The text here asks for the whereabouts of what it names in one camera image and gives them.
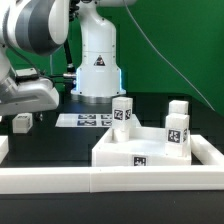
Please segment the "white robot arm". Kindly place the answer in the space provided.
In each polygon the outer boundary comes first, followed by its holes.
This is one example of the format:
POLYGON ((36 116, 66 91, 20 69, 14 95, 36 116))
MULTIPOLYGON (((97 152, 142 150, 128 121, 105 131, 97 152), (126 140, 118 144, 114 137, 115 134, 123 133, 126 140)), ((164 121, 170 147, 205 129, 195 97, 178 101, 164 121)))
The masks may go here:
POLYGON ((82 63, 72 94, 91 102, 123 94, 116 64, 116 28, 97 9, 136 1, 0 0, 0 116, 58 107, 53 82, 37 71, 26 75, 14 69, 6 51, 21 49, 40 56, 54 53, 67 39, 71 11, 78 15, 82 32, 82 63))

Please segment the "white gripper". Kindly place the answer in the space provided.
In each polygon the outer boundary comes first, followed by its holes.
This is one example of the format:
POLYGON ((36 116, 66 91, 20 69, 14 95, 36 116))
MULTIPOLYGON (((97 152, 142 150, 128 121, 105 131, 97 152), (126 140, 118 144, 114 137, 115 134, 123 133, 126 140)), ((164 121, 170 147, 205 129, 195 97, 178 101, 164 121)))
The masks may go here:
POLYGON ((43 112, 59 105, 59 94, 46 78, 16 84, 7 77, 0 84, 0 116, 35 113, 35 121, 43 121, 43 112))

